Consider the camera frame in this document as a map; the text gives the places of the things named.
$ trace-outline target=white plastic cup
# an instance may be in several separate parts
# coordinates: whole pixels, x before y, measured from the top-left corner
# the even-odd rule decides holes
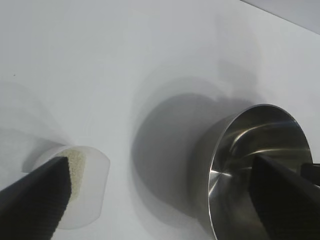
[[[76,150],[85,155],[84,172],[79,195],[69,202],[58,225],[59,229],[78,229],[100,217],[105,188],[110,168],[110,160],[99,150],[88,146],[61,146],[42,154],[32,170],[54,158],[64,150]]]

